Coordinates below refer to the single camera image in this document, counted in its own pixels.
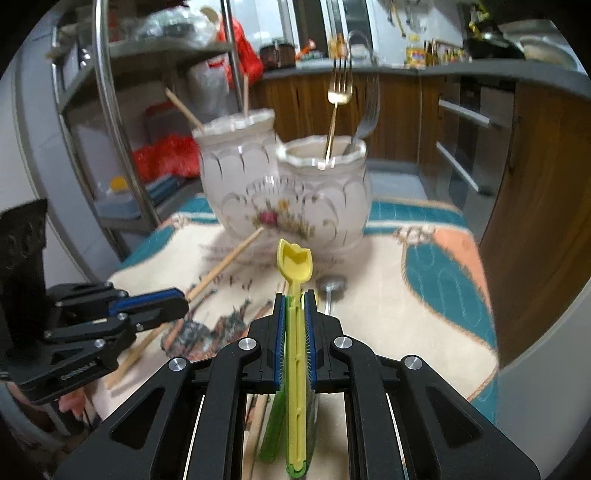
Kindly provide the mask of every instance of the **silver fork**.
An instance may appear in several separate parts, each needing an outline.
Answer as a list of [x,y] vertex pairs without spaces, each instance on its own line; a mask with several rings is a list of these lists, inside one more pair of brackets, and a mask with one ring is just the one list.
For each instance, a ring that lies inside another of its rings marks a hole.
[[343,155],[347,155],[353,150],[355,142],[363,140],[372,134],[378,124],[379,107],[379,77],[377,73],[374,73],[367,81],[365,112],[357,125],[355,135],[351,138],[349,145],[345,147]]

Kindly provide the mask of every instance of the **chopstick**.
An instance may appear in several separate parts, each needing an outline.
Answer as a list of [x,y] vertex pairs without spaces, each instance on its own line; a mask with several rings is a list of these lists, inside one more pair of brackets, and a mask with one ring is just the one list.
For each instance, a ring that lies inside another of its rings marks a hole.
[[250,106],[250,95],[248,92],[248,75],[244,75],[244,85],[243,85],[243,90],[242,90],[242,103],[244,105],[244,116],[248,116],[251,110],[251,106]]
[[176,108],[180,110],[180,112],[187,118],[187,120],[189,120],[189,122],[191,122],[194,126],[196,126],[199,130],[203,132],[203,124],[199,121],[199,118],[193,115],[193,112],[189,110],[187,106],[183,102],[181,102],[181,100],[179,100],[179,98],[169,89],[164,89],[164,93],[166,93],[168,99],[173,103],[173,105]]
[[[201,281],[199,285],[197,285],[194,289],[192,289],[185,295],[187,301],[191,303],[191,301],[194,300],[195,297],[197,297],[197,295],[199,295],[207,287],[207,285],[209,285],[212,282],[214,278],[216,278],[220,273],[222,273],[222,271],[228,265],[230,265],[234,260],[236,260],[236,257],[240,255],[242,252],[244,252],[244,250],[246,250],[247,247],[249,247],[250,244],[253,243],[254,240],[256,240],[256,238],[261,233],[263,233],[264,230],[265,227],[259,227],[251,236],[249,236],[246,240],[240,243],[234,250],[232,250],[232,252],[226,258],[224,258],[213,270],[211,270],[210,273],[208,273],[205,276],[205,278]],[[148,345],[151,344],[156,337],[160,336],[160,334],[163,333],[167,326],[168,323],[163,323],[158,328],[151,330],[149,334],[141,341],[141,343],[136,348],[131,349],[129,355],[127,356],[127,358],[125,358],[125,360],[123,360],[119,368],[104,379],[103,382],[107,390],[113,388],[117,383],[121,381],[121,379],[123,379],[123,377],[129,371],[129,369],[131,369],[131,367],[134,366],[135,363],[139,360],[139,357],[142,355],[142,353],[144,353],[144,350],[148,348]]]
[[258,440],[261,436],[262,421],[265,418],[269,395],[266,393],[263,395],[255,395],[253,400],[256,403],[254,406],[254,412],[252,413],[251,429],[248,431],[248,440],[246,441],[242,457],[242,480],[251,480],[252,478],[252,468],[255,463]]

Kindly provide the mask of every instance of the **white ceramic jar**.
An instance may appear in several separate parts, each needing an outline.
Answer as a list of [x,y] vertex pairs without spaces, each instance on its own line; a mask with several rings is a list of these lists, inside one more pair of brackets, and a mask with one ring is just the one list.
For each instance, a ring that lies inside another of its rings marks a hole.
[[277,142],[273,130],[275,112],[270,109],[251,111],[248,117],[237,113],[213,120],[204,131],[195,129],[193,138],[199,144],[203,191],[222,225],[234,236],[222,212],[228,198],[242,194],[253,181],[276,176]]
[[241,194],[226,197],[228,231],[244,238],[262,224],[267,238],[283,237],[314,251],[343,252],[363,236],[372,202],[366,145],[342,155],[350,137],[336,137],[335,155],[323,153],[326,137],[308,137],[277,147],[278,175],[261,176]]

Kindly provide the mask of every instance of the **metal shelf rack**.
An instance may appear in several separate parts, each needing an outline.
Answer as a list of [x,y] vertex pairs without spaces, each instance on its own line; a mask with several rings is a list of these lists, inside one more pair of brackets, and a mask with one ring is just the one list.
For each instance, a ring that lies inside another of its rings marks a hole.
[[[183,71],[196,63],[228,53],[233,84],[236,87],[236,101],[238,108],[242,110],[242,79],[238,69],[234,30],[230,27],[232,25],[230,0],[221,0],[221,13],[228,42],[212,43],[205,48],[198,48],[190,41],[179,38],[149,38],[109,44],[108,9],[108,0],[93,0],[93,56],[89,64],[80,69],[71,84],[64,88],[63,71],[59,60],[54,61],[52,71],[56,109],[74,173],[101,230],[119,259],[123,260],[130,252],[121,237],[121,232],[149,234],[184,202],[201,192],[202,188],[199,179],[189,180],[158,206],[153,205],[135,169],[131,146],[119,111],[115,81],[119,88],[125,88],[152,80],[162,80],[164,74],[171,70]],[[57,44],[57,27],[53,32],[53,44]],[[119,167],[141,212],[140,217],[136,219],[106,219],[97,214],[93,188],[86,175],[81,156],[76,151],[67,121],[67,110],[96,99],[97,94],[109,137],[117,153]]]

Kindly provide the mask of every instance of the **countertop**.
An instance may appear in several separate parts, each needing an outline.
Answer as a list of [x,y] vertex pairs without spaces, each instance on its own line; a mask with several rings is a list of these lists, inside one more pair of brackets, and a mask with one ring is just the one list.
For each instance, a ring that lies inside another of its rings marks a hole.
[[[331,68],[332,64],[329,61],[315,62],[314,66],[267,72],[263,75],[263,79],[272,80],[293,75],[328,73],[331,71]],[[387,64],[372,66],[367,63],[360,63],[356,65],[354,62],[353,70],[357,73],[373,73],[377,71],[378,73],[425,77],[436,75],[469,75],[523,80],[526,82],[549,85],[591,100],[591,80],[587,75],[534,60],[475,60],[472,62],[436,65],[421,70],[401,68],[400,66]]]

